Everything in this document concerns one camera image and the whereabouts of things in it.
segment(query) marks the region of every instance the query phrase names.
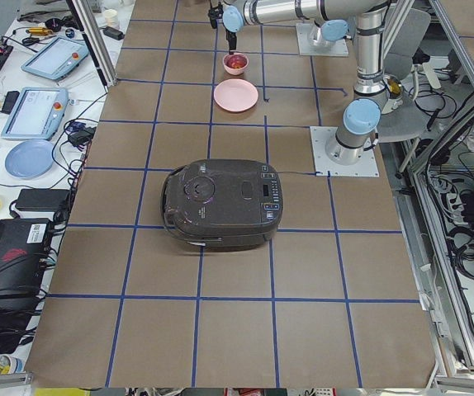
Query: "white label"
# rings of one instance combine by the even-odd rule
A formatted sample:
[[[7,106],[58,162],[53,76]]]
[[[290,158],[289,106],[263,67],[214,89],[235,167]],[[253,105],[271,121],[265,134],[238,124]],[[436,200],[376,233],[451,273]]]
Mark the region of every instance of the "white label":
[[[41,243],[45,236],[46,224],[33,224],[28,234],[27,243]]]

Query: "yellow object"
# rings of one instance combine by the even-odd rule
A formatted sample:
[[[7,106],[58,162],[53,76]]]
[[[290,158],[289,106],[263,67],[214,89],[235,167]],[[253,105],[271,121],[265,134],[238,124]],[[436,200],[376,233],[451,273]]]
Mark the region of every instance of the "yellow object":
[[[26,30],[31,35],[53,35],[54,31],[46,29],[45,27],[31,27]]]
[[[34,396],[89,396],[90,391],[77,388],[37,388]]]

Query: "chair backrest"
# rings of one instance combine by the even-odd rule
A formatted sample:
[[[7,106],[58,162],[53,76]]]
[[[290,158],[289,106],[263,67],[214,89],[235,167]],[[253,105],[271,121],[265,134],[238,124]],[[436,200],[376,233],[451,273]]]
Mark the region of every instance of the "chair backrest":
[[[412,57],[419,48],[430,22],[431,16],[427,12],[415,8],[410,9],[384,59],[386,74],[392,74],[402,80],[410,73],[413,64]]]

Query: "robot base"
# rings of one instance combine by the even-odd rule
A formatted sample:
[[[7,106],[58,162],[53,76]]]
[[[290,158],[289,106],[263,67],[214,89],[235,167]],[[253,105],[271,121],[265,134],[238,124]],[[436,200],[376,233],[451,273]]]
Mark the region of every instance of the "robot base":
[[[347,57],[349,51],[345,40],[338,40],[330,45],[315,46],[309,42],[309,34],[313,25],[310,23],[296,24],[297,44],[300,48],[300,55],[321,55]]]
[[[311,126],[310,141],[314,154],[314,168],[318,176],[378,177],[378,166],[372,150],[364,151],[362,157],[353,165],[340,165],[329,158],[325,152],[327,140],[334,136],[337,127]]]

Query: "pink bowl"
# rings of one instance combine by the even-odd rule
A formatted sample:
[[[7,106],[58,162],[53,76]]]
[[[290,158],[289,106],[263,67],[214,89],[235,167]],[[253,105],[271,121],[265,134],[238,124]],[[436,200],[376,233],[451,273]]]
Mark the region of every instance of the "pink bowl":
[[[248,67],[248,57],[245,54],[239,53],[227,54],[222,59],[222,64],[227,73],[238,76],[244,73]]]

